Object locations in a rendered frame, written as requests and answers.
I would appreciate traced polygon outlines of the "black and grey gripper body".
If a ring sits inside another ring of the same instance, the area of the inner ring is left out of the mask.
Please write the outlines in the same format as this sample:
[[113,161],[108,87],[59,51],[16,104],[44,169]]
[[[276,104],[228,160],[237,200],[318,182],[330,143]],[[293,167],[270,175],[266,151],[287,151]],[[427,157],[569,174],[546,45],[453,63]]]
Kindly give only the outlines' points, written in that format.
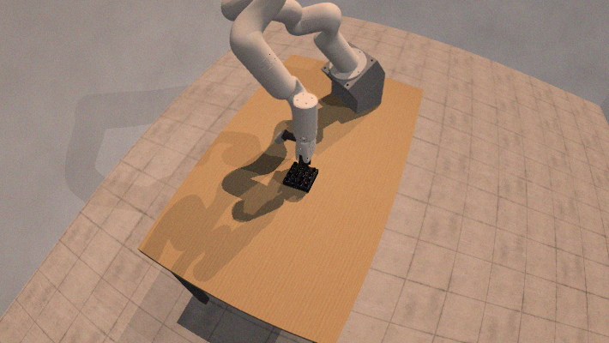
[[299,155],[303,156],[303,161],[307,164],[311,160],[312,154],[314,153],[317,146],[316,137],[311,141],[301,141],[296,139],[295,155],[296,160],[299,159]]

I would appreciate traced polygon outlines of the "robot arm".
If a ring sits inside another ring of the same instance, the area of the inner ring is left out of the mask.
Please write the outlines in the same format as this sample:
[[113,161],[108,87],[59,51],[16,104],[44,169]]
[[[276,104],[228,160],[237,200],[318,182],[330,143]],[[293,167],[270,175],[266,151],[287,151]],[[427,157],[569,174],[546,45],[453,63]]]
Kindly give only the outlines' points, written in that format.
[[221,3],[223,16],[234,21],[230,32],[232,52],[272,97],[286,99],[291,107],[293,133],[284,129],[274,141],[278,145],[286,140],[296,141],[295,138],[311,141],[317,136],[317,97],[307,93],[298,78],[291,77],[263,39],[265,28],[271,21],[278,21],[294,36],[318,32],[314,43],[330,61],[330,73],[339,80],[359,76],[365,69],[366,56],[357,48],[351,50],[339,34],[341,11],[333,3],[301,8],[294,0],[252,1],[223,0]]

